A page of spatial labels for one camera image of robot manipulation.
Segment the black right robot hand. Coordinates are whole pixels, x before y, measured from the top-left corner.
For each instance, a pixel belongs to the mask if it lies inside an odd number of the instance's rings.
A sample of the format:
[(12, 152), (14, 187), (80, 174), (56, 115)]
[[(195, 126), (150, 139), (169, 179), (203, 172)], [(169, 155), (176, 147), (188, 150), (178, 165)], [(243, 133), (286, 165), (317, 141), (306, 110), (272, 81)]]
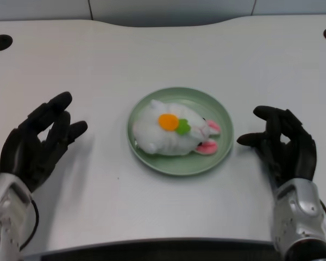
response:
[(253, 113), (266, 121), (260, 133), (240, 136), (237, 142), (256, 150), (279, 187), (294, 178), (313, 180), (317, 150), (312, 136), (288, 109), (259, 105)]

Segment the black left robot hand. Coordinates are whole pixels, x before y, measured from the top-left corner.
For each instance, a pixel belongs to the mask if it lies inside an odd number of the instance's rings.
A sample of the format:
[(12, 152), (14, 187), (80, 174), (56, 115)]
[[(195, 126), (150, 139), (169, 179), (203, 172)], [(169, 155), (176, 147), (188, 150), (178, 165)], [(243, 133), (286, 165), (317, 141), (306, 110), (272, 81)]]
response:
[(17, 176), (34, 192), (50, 177), (56, 164), (87, 130), (87, 123), (71, 124), (66, 108), (72, 102), (63, 92), (41, 104), (7, 137), (0, 157), (0, 173)]

